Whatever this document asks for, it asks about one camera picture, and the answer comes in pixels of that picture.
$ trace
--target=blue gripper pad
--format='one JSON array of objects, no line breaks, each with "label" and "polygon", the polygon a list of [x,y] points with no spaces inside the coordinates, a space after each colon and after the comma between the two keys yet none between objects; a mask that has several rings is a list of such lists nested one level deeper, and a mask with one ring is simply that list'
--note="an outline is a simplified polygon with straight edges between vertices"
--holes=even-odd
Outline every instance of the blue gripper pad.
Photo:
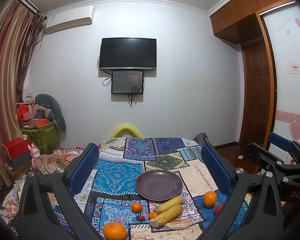
[{"label": "blue gripper pad", "polygon": [[230,197],[233,191],[232,181],[224,165],[226,165],[228,170],[231,172],[234,170],[233,166],[228,162],[227,159],[221,157],[210,143],[202,146],[201,157],[220,192],[224,195],[227,195],[227,197]]},{"label": "blue gripper pad", "polygon": [[286,152],[292,150],[291,142],[274,132],[269,133],[268,141]]},{"label": "blue gripper pad", "polygon": [[67,167],[66,178],[70,196],[79,194],[86,183],[94,165],[99,159],[99,149],[89,143],[79,158],[74,158]]}]

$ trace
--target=air conditioner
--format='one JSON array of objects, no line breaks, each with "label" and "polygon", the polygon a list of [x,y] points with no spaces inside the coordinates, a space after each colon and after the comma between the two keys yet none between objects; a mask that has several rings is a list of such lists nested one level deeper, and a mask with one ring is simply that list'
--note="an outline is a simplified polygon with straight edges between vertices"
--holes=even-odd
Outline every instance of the air conditioner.
[{"label": "air conditioner", "polygon": [[90,25],[93,21],[94,6],[87,5],[59,12],[48,17],[46,33],[54,33],[69,28]]}]

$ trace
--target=patchwork tablecloth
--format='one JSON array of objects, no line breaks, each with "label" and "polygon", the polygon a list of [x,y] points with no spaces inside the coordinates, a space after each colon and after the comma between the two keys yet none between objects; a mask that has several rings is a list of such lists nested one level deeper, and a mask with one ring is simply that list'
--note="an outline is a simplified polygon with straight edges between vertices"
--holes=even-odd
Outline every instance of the patchwork tablecloth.
[{"label": "patchwork tablecloth", "polygon": [[[103,142],[99,160],[94,166],[82,191],[74,199],[92,226],[102,235],[102,228],[109,222],[121,223],[128,231],[130,240],[162,240],[173,237],[195,240],[214,219],[214,207],[205,208],[202,196],[210,190],[217,194],[215,206],[226,201],[226,195],[218,190],[201,158],[201,147],[184,138],[113,138]],[[178,175],[183,187],[184,210],[178,218],[191,218],[191,227],[172,231],[149,225],[148,213],[160,203],[143,199],[135,190],[137,177],[149,170],[168,170]],[[49,194],[59,225],[73,233],[64,218],[53,194]],[[131,211],[131,204],[142,205],[140,213]],[[237,229],[248,209],[247,195],[230,228]],[[145,221],[136,220],[138,215]]]}]

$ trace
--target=baseboard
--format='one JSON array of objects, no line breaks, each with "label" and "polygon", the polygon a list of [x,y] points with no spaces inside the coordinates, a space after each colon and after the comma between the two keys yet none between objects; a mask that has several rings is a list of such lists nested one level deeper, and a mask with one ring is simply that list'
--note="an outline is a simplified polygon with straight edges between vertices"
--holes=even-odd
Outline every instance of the baseboard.
[{"label": "baseboard", "polygon": [[217,145],[215,146],[214,148],[216,150],[219,150],[219,149],[222,149],[222,148],[226,148],[226,147],[229,147],[229,146],[232,146],[232,145],[238,145],[239,143],[238,142],[231,142],[231,143],[226,143],[226,144],[221,144],[221,145]]}]

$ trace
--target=tv screen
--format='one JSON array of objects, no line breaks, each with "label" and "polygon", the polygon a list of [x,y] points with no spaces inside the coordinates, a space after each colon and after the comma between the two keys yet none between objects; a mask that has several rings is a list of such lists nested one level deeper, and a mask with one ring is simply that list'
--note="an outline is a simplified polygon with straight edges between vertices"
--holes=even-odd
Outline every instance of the tv screen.
[{"label": "tv screen", "polygon": [[156,39],[102,39],[99,69],[156,69],[156,62]]},{"label": "tv screen", "polygon": [[143,94],[143,71],[112,71],[112,94]]}]

